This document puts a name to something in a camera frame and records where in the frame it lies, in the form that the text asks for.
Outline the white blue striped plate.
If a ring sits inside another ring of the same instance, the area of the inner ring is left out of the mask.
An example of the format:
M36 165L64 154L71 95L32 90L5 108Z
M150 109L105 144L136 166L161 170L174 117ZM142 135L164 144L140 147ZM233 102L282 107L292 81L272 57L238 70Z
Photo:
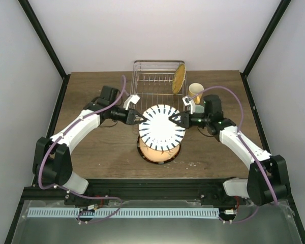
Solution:
M185 128L170 122L168 117L179 111L165 104L154 105L143 112L147 122L138 126L140 139L144 144L157 151L172 150L185 136Z

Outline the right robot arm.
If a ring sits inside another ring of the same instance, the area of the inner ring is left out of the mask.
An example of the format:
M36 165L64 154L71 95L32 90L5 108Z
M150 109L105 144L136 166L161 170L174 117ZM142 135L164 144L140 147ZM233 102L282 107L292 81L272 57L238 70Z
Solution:
M273 156L247 138L230 119L224 117L222 103L217 95L203 98L204 111L192 109L169 116L169 120L182 128L206 128L211 136L227 146L245 164L248 178L231 178L216 191L216 200L226 205L234 197L250 199L262 206L291 194L288 169L285 159Z

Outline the yellow woven pattern plate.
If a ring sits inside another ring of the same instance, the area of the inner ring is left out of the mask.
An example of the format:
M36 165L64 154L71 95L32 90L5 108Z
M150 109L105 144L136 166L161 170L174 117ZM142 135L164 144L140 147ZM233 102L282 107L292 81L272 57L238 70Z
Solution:
M173 76L172 80L172 93L174 95L178 94L182 88L182 85L186 77L186 66L185 64L180 64Z

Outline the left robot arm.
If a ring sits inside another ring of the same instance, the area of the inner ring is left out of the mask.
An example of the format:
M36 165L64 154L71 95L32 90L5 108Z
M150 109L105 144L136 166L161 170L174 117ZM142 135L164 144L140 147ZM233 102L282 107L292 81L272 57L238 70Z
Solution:
M33 173L40 189L61 187L76 193L76 200L89 205L94 193L88 189L88 181L74 172L71 154L76 146L107 119L126 125L136 125L146 119L137 110L129 108L140 97L130 95L124 104L117 105L124 91L104 86L101 94L92 99L66 128L50 138L42 137L36 143Z

